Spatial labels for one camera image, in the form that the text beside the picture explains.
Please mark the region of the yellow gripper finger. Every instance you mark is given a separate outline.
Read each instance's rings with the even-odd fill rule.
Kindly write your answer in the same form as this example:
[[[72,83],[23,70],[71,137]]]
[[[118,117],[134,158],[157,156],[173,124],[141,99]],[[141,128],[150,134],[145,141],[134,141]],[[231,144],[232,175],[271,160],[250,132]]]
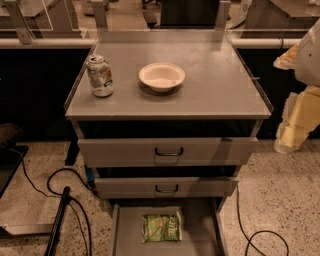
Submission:
[[[307,86],[299,94],[290,93],[276,133],[274,149],[282,154],[298,150],[319,125],[320,88]]]
[[[282,70],[294,69],[296,67],[297,50],[298,44],[292,46],[281,56],[276,58],[273,62],[273,66]]]

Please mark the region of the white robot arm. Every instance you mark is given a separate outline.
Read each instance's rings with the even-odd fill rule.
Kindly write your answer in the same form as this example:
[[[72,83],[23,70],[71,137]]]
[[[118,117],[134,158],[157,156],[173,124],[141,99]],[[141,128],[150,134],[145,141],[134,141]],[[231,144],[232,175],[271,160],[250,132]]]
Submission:
[[[274,149],[288,154],[298,150],[320,125],[320,20],[273,65],[293,69],[295,78],[306,85],[301,93],[289,94],[276,133]]]

